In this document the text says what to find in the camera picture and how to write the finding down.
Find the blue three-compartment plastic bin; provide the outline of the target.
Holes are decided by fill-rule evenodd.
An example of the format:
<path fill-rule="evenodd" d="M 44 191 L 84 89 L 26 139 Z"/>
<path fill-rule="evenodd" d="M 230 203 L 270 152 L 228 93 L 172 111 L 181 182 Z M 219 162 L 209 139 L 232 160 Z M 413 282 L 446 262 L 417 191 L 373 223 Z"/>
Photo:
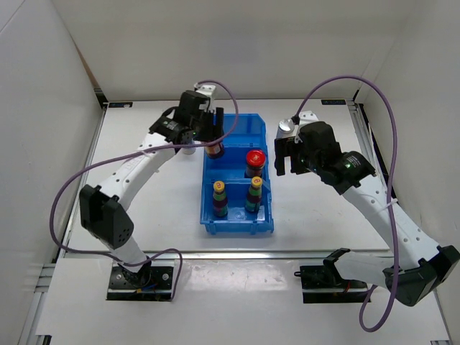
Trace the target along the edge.
<path fill-rule="evenodd" d="M 216 160 L 203 158 L 203 177 L 201 188 L 200 223 L 209 234 L 218 233 L 272 233 L 272 193 L 268 161 L 262 168 L 262 200 L 258 212 L 245 209 L 251 179 L 246 176 L 247 153 L 260 150 L 268 155 L 266 125 L 259 114 L 241 114 L 237 121 L 235 115 L 224 116 L 224 131 L 235 124 L 236 128 L 224 139 L 224 155 Z M 228 199 L 228 213 L 217 217 L 213 212 L 213 184 L 224 183 Z"/>

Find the red-lidded sauce jar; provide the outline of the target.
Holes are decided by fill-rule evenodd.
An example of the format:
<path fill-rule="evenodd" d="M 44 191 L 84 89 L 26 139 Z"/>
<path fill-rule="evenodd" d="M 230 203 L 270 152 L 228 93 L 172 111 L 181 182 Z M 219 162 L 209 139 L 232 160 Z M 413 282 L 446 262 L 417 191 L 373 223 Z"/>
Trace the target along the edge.
<path fill-rule="evenodd" d="M 266 163 L 265 153 L 260 149 L 252 149 L 246 155 L 245 177 L 262 177 L 263 168 Z"/>
<path fill-rule="evenodd" d="M 206 155 L 209 159 L 216 160 L 224 155 L 224 144 L 219 142 L 217 144 L 204 147 Z"/>

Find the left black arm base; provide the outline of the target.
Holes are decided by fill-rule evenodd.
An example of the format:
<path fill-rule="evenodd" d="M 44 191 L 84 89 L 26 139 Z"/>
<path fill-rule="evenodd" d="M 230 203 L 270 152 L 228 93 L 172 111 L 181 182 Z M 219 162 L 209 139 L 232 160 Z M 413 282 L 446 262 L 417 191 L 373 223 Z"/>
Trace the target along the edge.
<path fill-rule="evenodd" d="M 171 302 L 178 287 L 183 258 L 178 264 L 155 260 L 137 267 L 136 272 L 113 264 L 106 292 L 108 301 Z"/>

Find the yellow-capped sauce bottle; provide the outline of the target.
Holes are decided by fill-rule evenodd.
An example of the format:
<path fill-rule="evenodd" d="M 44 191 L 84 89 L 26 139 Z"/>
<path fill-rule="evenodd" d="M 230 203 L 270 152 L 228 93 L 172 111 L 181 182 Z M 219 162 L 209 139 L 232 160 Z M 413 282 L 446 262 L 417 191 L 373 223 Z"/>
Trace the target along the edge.
<path fill-rule="evenodd" d="M 225 217 L 228 213 L 228 199 L 223 181 L 213 184 L 213 213 L 217 217 Z"/>
<path fill-rule="evenodd" d="M 262 201 L 262 185 L 263 179 L 261 177 L 252 178 L 245 203 L 245 209 L 250 213 L 255 213 L 259 210 Z"/>

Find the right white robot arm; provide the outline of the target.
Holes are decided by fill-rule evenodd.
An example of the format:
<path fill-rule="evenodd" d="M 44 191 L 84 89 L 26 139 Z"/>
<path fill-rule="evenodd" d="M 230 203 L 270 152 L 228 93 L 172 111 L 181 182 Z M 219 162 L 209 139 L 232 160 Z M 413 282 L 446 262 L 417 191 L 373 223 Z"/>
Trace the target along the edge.
<path fill-rule="evenodd" d="M 275 169 L 285 174 L 285 158 L 296 175 L 314 173 L 352 204 L 392 250 L 385 259 L 337 249 L 323 260 L 323 280 L 337 288 L 347 280 L 362 281 L 395 292 L 396 299 L 414 306 L 435 290 L 459 262 L 459 251 L 441 246 L 388 195 L 374 167 L 359 152 L 344 152 L 332 127 L 313 120 L 296 125 L 282 120 L 275 138 Z"/>

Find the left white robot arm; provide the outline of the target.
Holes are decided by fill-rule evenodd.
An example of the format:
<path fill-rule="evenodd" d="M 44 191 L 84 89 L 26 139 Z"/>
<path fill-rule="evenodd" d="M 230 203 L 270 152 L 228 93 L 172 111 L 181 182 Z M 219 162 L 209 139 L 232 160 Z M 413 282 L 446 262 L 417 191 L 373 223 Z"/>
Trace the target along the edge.
<path fill-rule="evenodd" d="M 224 111 L 214 108 L 216 89 L 210 84 L 182 93 L 179 103 L 167 109 L 149 128 L 135 155 L 123 160 L 107 179 L 84 185 L 79 193 L 80 223 L 126 269 L 126 279 L 136 288 L 148 284 L 147 255 L 132 237 L 134 223 L 127 211 L 145 183 L 181 150 L 202 144 L 222 156 Z"/>

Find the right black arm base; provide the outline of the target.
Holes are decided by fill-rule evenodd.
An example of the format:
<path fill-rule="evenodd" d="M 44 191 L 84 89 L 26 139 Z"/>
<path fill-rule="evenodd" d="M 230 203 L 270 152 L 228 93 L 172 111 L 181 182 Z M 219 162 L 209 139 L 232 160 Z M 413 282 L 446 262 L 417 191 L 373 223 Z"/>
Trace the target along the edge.
<path fill-rule="evenodd" d="M 333 264 L 350 252 L 340 248 L 332 252 L 321 265 L 303 265 L 294 272 L 300 279 L 305 304 L 362 303 L 368 293 L 368 285 L 358 280 L 345 280 L 338 276 Z"/>

